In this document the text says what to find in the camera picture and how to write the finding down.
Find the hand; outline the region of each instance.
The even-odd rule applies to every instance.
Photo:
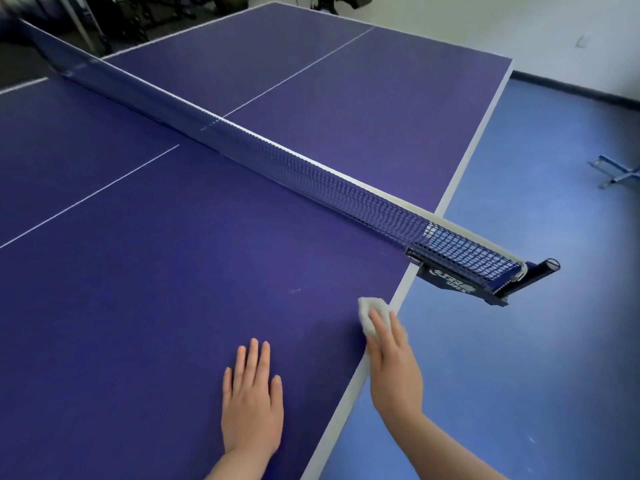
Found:
[[[390,313],[391,330],[377,311],[372,310],[369,318],[380,341],[367,336],[371,400],[393,435],[400,424],[422,415],[422,374],[396,314]]]
[[[269,343],[262,343],[258,363],[258,341],[251,339],[249,355],[239,347],[236,370],[225,370],[222,382],[222,437],[225,453],[242,452],[252,461],[264,462],[264,467],[280,446],[284,411],[282,407],[282,381],[279,376],[271,380],[269,393]]]

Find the table tennis net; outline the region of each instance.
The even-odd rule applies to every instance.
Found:
[[[26,22],[23,24],[41,54],[62,76],[356,220],[414,255],[450,269],[491,292],[526,271],[523,261],[435,222],[435,216],[427,219],[405,209],[338,172],[156,88]]]

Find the forearm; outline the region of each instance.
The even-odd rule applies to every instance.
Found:
[[[394,421],[389,432],[422,480],[506,480],[424,415]]]
[[[225,453],[205,480],[260,480],[269,458],[251,452]]]

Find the blue floor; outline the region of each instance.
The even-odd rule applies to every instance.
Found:
[[[445,215],[562,270],[496,308],[414,282],[400,311],[423,411],[519,479],[640,470],[640,184],[587,165],[640,162],[640,113],[512,80]],[[416,479],[365,385],[324,480]]]

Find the wall outlet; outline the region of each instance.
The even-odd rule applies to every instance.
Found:
[[[588,34],[584,34],[578,39],[578,42],[575,44],[575,46],[576,48],[587,48],[590,41],[591,41],[591,36]]]

